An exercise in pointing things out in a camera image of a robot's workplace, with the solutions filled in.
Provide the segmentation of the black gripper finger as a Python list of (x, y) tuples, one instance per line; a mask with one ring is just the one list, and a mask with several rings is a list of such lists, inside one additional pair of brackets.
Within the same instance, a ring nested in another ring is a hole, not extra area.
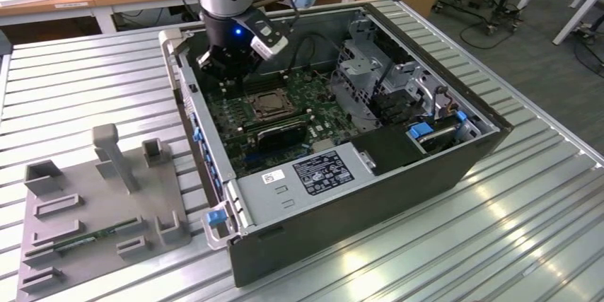
[(260, 55), (253, 49), (249, 49), (236, 58), (229, 71), (229, 84), (233, 93), (241, 94), (244, 92), (244, 80), (256, 72), (259, 65)]
[(199, 68), (216, 79), (232, 79), (236, 76), (236, 64), (228, 50), (212, 45), (199, 58)]

